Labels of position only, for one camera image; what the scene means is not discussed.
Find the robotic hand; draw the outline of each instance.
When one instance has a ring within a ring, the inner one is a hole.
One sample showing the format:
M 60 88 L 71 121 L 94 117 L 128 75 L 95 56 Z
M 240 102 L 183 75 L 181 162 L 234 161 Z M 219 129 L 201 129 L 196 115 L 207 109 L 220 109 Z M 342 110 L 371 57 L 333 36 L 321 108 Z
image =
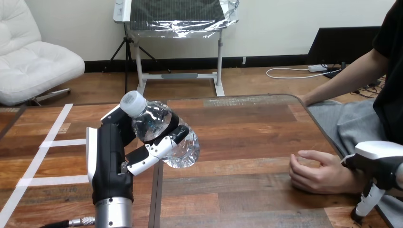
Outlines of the robotic hand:
M 403 190 L 403 146 L 385 141 L 357 144 L 355 154 L 346 156 L 342 165 L 362 170 L 370 179 L 361 194 L 361 202 L 351 212 L 351 218 L 362 224 L 387 190 Z
M 100 128 L 87 128 L 86 136 L 88 179 L 94 190 L 92 199 L 96 217 L 66 220 L 43 228 L 133 227 L 133 176 L 156 164 L 189 133 L 189 128 L 179 125 L 125 155 L 125 146 L 136 137 L 131 127 L 132 119 L 118 105 L 101 121 Z

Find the metal cylinder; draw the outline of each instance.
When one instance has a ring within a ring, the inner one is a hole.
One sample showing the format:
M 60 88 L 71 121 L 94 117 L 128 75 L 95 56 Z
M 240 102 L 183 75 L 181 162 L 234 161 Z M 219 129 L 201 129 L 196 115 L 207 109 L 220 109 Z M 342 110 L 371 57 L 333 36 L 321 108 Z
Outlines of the metal cylinder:
M 132 228 L 132 201 L 127 198 L 103 199 L 95 204 L 96 228 Z
M 218 63 L 217 63 L 217 86 L 221 86 L 221 69 L 222 69 L 222 29 L 220 30 L 220 39 L 218 40 Z
M 143 70 L 141 68 L 141 57 L 140 57 L 140 46 L 139 42 L 134 44 L 135 50 L 136 50 L 136 64 L 137 64 L 137 74 L 139 78 L 139 87 L 144 87 L 144 82 L 143 82 Z

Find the tripod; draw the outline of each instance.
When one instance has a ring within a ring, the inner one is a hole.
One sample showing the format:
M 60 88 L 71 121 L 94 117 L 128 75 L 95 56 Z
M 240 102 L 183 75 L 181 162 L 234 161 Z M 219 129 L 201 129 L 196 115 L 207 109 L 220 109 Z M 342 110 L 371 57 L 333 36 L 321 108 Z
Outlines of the tripod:
M 114 53 L 114 55 L 112 56 L 111 60 L 108 62 L 108 65 L 104 68 L 102 73 L 105 73 L 106 70 L 108 69 L 108 67 L 111 66 L 112 61 L 114 60 L 115 56 L 117 55 L 119 50 L 122 48 L 123 44 L 126 43 L 126 60 L 125 60 L 125 94 L 126 94 L 127 93 L 127 77 L 128 77 L 128 72 L 129 72 L 129 66 L 133 62 L 132 54 L 130 52 L 130 43 L 134 43 L 134 41 L 129 37 L 129 35 L 126 32 L 126 23 L 124 23 L 123 26 L 125 28 L 125 37 L 123 37 L 122 43 L 117 48 L 116 52 Z M 140 50 L 142 52 L 144 52 L 146 55 L 148 55 L 148 57 L 150 57 L 160 68 L 165 68 L 166 71 L 168 71 L 168 73 L 171 73 L 170 69 L 168 69 L 167 67 L 161 65 L 160 62 L 158 62 L 158 60 L 156 60 L 152 55 L 150 55 L 150 53 L 148 53 L 142 47 L 139 47 L 139 48 L 140 48 Z

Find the chair leg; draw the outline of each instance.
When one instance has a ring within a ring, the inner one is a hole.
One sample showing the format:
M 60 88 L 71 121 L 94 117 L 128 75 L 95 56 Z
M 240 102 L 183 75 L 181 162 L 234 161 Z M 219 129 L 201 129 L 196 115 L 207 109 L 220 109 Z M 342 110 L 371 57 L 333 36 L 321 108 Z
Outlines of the chair leg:
M 63 93 L 68 93 L 69 94 L 70 89 L 62 89 L 62 90 L 58 90 L 58 91 L 55 91 L 55 92 L 48 93 L 48 94 L 40 96 L 40 97 L 34 97 L 32 99 L 32 101 L 35 102 L 35 103 L 38 103 L 38 102 L 41 102 L 43 100 L 49 99 L 51 97 L 54 97 L 54 96 L 57 96 L 57 95 L 60 95 L 60 94 L 63 94 Z

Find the black shirt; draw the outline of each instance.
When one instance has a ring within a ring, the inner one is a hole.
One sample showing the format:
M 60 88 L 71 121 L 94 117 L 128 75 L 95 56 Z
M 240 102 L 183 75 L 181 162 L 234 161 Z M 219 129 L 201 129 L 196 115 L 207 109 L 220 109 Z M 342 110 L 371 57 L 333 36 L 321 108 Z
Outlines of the black shirt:
M 386 82 L 374 102 L 388 140 L 403 144 L 403 0 L 392 6 L 373 47 L 389 59 Z

